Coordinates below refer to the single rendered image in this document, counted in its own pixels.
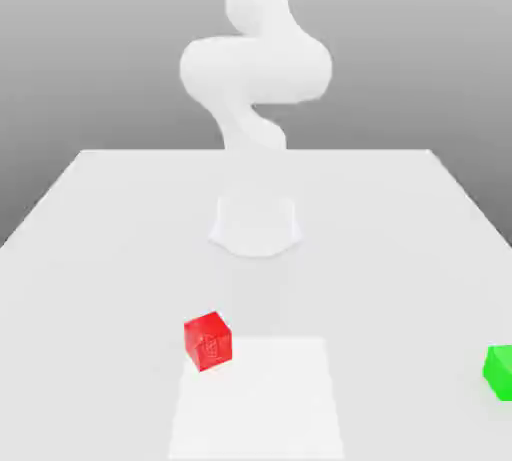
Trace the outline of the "small green cube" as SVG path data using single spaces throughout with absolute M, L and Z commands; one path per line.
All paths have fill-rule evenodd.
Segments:
M 482 374 L 499 400 L 512 402 L 512 344 L 489 346 Z

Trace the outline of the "small red cube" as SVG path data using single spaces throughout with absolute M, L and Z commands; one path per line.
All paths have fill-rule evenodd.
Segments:
M 185 322 L 184 343 L 199 372 L 232 359 L 232 331 L 217 311 Z

